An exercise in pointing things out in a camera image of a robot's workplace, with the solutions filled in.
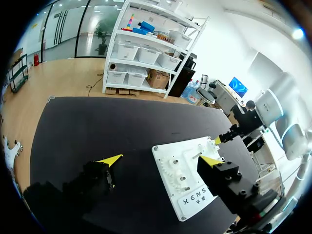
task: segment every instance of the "glass wall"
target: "glass wall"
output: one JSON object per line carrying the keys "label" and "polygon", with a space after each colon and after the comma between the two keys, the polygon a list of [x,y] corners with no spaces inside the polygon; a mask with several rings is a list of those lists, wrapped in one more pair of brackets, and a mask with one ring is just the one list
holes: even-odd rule
{"label": "glass wall", "polygon": [[123,0],[57,0],[37,13],[16,49],[28,62],[105,58]]}
{"label": "glass wall", "polygon": [[60,0],[52,5],[43,39],[43,61],[75,57],[77,33],[88,0]]}
{"label": "glass wall", "polygon": [[77,57],[106,57],[122,5],[123,2],[112,0],[90,1],[80,29]]}

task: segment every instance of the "potted plant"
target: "potted plant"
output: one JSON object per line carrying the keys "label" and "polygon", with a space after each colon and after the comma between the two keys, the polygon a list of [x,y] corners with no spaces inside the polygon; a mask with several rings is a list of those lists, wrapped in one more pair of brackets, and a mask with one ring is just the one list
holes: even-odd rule
{"label": "potted plant", "polygon": [[107,48],[107,45],[105,44],[106,42],[106,36],[107,36],[107,32],[102,32],[102,29],[100,27],[97,27],[95,30],[95,34],[97,35],[97,37],[99,39],[102,39],[102,44],[98,45],[98,55],[104,55],[105,54],[105,50]]}
{"label": "potted plant", "polygon": [[104,55],[105,50],[107,48],[106,42],[106,36],[107,34],[111,34],[114,29],[114,25],[116,23],[118,15],[112,15],[108,19],[101,20],[95,30],[95,34],[99,39],[102,39],[102,43],[98,45],[98,55]]}

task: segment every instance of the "black mat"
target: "black mat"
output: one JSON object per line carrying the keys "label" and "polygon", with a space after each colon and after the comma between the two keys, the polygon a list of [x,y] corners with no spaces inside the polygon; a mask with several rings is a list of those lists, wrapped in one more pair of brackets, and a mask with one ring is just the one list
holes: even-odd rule
{"label": "black mat", "polygon": [[[231,123],[217,109],[105,97],[57,97],[38,123],[30,181],[49,181],[61,191],[90,160],[124,154],[116,166],[116,188],[84,219],[110,231],[138,233],[223,233],[235,219],[217,198],[186,222],[171,206],[151,152],[154,145],[217,137]],[[254,182],[257,170],[239,138],[219,154],[239,165]]]}

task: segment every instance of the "white shelf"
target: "white shelf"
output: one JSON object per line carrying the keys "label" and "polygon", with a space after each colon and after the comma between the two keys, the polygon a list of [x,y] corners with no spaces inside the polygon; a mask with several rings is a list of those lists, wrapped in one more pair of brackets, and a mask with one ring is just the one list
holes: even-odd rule
{"label": "white shelf", "polygon": [[125,78],[125,81],[123,84],[110,84],[107,83],[106,87],[109,88],[119,88],[119,89],[135,89],[135,90],[142,90],[142,91],[149,91],[149,92],[156,92],[156,93],[162,93],[165,94],[167,90],[165,89],[154,89],[151,88],[147,80],[145,79],[143,84],[141,86],[132,86],[127,84],[128,83],[128,77]]}
{"label": "white shelf", "polygon": [[194,22],[192,22],[192,21],[190,21],[184,17],[179,16],[178,14],[176,14],[173,11],[169,11],[167,9],[160,7],[160,6],[156,6],[156,5],[150,4],[148,2],[139,1],[139,0],[130,0],[130,7],[160,15],[162,17],[165,17],[167,19],[170,19],[174,22],[179,23],[179,24],[183,25],[184,27],[194,28],[194,29],[197,29],[198,31],[201,30],[201,27],[198,26],[197,24],[195,24]]}
{"label": "white shelf", "polygon": [[150,68],[150,69],[154,69],[154,70],[158,70],[158,71],[162,71],[162,72],[168,72],[170,74],[175,75],[176,72],[163,68],[162,66],[159,65],[158,62],[156,62],[154,65],[151,64],[147,64],[144,62],[140,62],[137,57],[135,57],[135,59],[133,61],[130,60],[123,60],[123,59],[117,59],[117,52],[113,52],[111,58],[109,59],[109,62],[112,63],[121,63],[121,64],[127,64],[127,65],[132,65],[132,66],[138,66],[138,67],[145,67],[145,68]]}
{"label": "white shelf", "polygon": [[145,39],[145,40],[150,40],[150,41],[153,41],[153,42],[156,42],[156,43],[159,43],[159,44],[162,44],[164,46],[168,46],[172,49],[175,49],[179,52],[183,52],[185,54],[187,54],[187,51],[176,46],[176,45],[173,45],[171,43],[168,43],[166,41],[163,41],[163,40],[160,40],[160,39],[157,39],[157,38],[153,38],[153,37],[150,37],[150,36],[147,36],[147,35],[143,35],[143,34],[139,34],[139,33],[133,33],[133,32],[129,32],[129,31],[122,31],[122,30],[117,30],[117,34],[121,34],[121,35],[127,35],[127,36],[131,36],[131,37],[136,37],[136,38],[142,38],[142,39]]}

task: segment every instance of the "office chair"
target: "office chair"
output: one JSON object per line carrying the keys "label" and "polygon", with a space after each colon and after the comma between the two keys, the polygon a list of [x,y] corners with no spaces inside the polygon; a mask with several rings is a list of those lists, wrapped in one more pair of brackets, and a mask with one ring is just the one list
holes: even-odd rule
{"label": "office chair", "polygon": [[210,83],[207,87],[208,76],[201,75],[200,85],[197,89],[197,94],[201,97],[200,101],[197,103],[197,106],[200,106],[203,102],[209,104],[214,104],[217,96],[212,91],[208,90],[210,88],[215,89],[216,85],[214,83]]}

